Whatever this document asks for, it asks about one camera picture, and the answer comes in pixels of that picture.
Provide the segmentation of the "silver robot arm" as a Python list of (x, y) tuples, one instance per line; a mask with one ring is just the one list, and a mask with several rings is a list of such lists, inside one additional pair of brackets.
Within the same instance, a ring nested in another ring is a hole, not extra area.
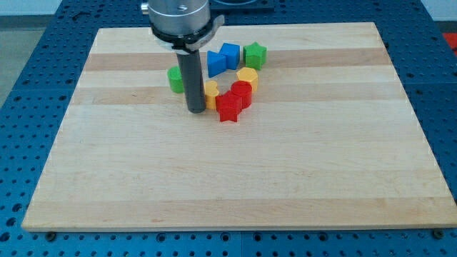
[(224, 25), (223, 15), (211, 15), (209, 0), (147, 0), (140, 5), (151, 31), (164, 48), (176, 53), (188, 110), (206, 109), (199, 50)]

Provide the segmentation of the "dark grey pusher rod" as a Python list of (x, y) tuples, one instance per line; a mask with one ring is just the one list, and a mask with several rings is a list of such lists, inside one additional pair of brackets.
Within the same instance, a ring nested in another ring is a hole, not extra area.
[(188, 110), (199, 114), (206, 109), (204, 82), (199, 51), (177, 54)]

